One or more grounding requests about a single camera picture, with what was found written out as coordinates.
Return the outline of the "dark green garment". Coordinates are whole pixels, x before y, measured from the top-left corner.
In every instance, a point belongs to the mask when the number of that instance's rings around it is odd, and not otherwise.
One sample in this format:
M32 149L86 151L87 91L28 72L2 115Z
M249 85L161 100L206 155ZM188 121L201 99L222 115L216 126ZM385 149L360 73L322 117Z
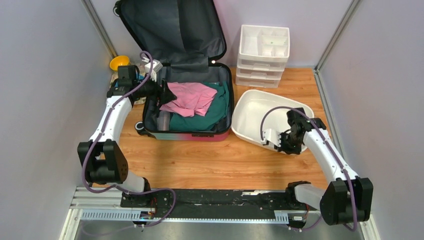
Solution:
M201 83L217 90L205 116L195 115L193 117L183 117L171 112L172 117L169 122L170 131L178 132L202 132L211 131L219 121L228 115L230 106L230 91L227 83L205 82Z

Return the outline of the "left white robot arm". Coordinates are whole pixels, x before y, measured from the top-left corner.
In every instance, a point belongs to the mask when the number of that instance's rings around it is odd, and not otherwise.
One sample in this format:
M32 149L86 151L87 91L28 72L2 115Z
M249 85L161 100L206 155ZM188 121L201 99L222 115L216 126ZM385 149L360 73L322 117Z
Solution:
M152 203L153 190L146 178L130 171L119 139L135 99L147 97L158 89L157 72L161 68L159 62L147 63L143 79L139 79L141 74L136 65L117 68L118 77L106 93L106 107L96 130L88 141L77 146L82 183L89 192L100 194L116 188L133 195L134 202L142 208Z

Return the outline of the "pink and teal kids suitcase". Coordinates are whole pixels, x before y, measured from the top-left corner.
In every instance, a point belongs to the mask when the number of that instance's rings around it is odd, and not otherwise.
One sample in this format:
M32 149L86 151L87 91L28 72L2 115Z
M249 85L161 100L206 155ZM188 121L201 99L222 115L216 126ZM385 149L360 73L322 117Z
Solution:
M160 104L148 96L143 108L143 133L158 140L219 142L230 132L234 90L229 67L220 63L227 43L211 0L119 0L115 12L141 50L162 63L158 83L227 83L227 117L210 131L158 131Z

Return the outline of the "white plastic basin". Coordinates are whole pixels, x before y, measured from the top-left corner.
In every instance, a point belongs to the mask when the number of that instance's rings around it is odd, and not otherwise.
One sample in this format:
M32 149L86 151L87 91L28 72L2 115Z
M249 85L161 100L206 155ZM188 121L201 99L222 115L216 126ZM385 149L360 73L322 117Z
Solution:
M274 152L273 144L263 145L261 143L260 125L269 110L280 106L303 108L308 117L315 117L312 108L302 102L270 92L251 89L241 95L234 108L231 121L232 132L250 144Z

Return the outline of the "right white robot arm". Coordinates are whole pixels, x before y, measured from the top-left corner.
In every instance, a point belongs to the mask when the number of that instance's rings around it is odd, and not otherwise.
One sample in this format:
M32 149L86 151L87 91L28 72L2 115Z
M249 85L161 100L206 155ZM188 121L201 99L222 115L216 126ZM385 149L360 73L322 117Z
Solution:
M315 208L329 226L344 225L355 231L370 218L374 186L360 177L343 159L320 118L309 118L303 108L287 108L289 132L281 134L281 148L287 154L300 154L306 146L324 173L326 190L308 181L289 183L286 205L293 210L303 204Z

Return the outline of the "pink garment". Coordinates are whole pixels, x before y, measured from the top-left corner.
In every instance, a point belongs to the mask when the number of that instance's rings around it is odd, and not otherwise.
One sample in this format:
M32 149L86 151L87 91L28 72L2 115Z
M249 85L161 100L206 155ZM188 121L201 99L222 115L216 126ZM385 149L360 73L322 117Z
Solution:
M170 82L167 85L176 100L163 104L160 110L177 113L182 117L204 117L218 92L199 82Z

